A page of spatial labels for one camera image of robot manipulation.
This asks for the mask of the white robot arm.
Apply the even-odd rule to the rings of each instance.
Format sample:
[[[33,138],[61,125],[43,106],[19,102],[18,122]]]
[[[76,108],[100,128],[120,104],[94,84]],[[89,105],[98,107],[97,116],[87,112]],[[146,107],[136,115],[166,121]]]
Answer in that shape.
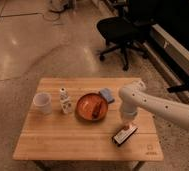
[[[145,90],[146,85],[143,81],[134,81],[119,89],[120,112],[124,116],[134,118],[137,115],[138,108],[143,108],[189,132],[188,104],[152,96],[147,94]]]

